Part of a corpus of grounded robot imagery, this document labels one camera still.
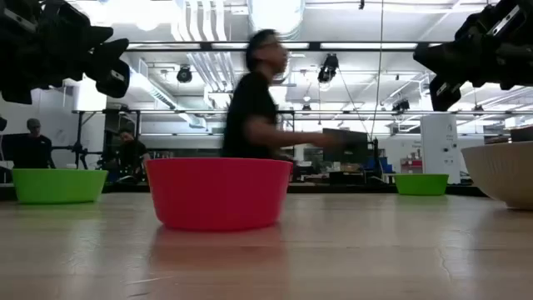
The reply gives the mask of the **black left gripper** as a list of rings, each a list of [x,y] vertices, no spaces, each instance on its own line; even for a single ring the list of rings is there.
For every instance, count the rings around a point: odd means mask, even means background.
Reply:
[[[66,79],[80,81],[90,47],[91,63],[117,60],[129,40],[108,41],[112,27],[91,26],[89,18],[66,1],[1,1],[1,96],[10,103],[31,104],[36,88],[59,88]],[[131,71],[117,60],[96,89],[123,98]]]

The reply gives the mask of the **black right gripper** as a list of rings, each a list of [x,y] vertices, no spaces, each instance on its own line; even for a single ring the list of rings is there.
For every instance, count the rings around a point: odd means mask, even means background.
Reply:
[[[461,99],[461,87],[495,83],[502,90],[532,85],[532,0],[501,0],[472,13],[456,40],[419,43],[413,58],[436,74],[429,85],[434,111]]]

